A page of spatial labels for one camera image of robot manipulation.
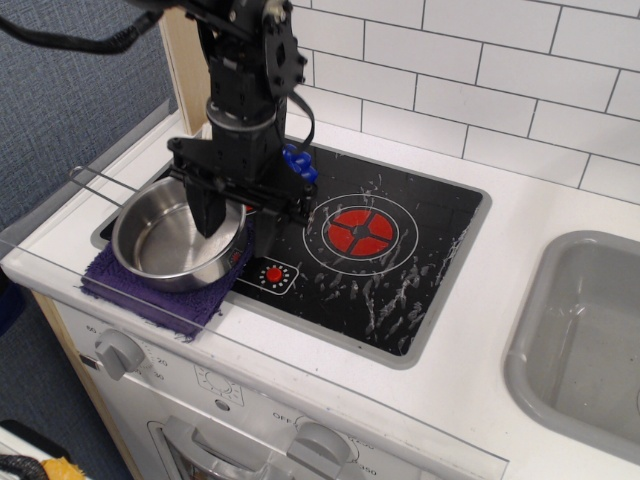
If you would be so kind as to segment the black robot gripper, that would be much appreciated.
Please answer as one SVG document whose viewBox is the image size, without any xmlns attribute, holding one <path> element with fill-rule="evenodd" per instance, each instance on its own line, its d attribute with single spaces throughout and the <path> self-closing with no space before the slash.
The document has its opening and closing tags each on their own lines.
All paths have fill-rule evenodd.
<svg viewBox="0 0 640 480">
<path fill-rule="evenodd" d="M 278 122 L 248 131 L 213 125 L 211 133 L 168 142 L 196 229 L 210 238 L 226 218 L 226 199 L 250 206 L 258 211 L 254 256 L 266 257 L 288 221 L 307 223 L 317 187 L 285 163 L 288 143 Z"/>
</svg>

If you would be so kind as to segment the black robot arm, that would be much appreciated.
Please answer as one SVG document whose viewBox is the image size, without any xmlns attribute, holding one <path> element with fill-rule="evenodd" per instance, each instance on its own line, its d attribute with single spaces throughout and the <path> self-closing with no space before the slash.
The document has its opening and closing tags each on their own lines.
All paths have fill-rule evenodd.
<svg viewBox="0 0 640 480">
<path fill-rule="evenodd" d="M 197 25 L 210 77 L 206 114 L 212 137 L 172 139 L 173 169 L 181 177 L 197 230 L 221 226 L 224 200 L 255 213 L 254 254 L 270 254 L 284 227 L 306 225 L 317 188 L 307 149 L 285 140 L 287 104 L 311 111 L 296 93 L 306 58 L 292 32 L 288 1 L 138 1 L 145 11 L 179 8 Z"/>
</svg>

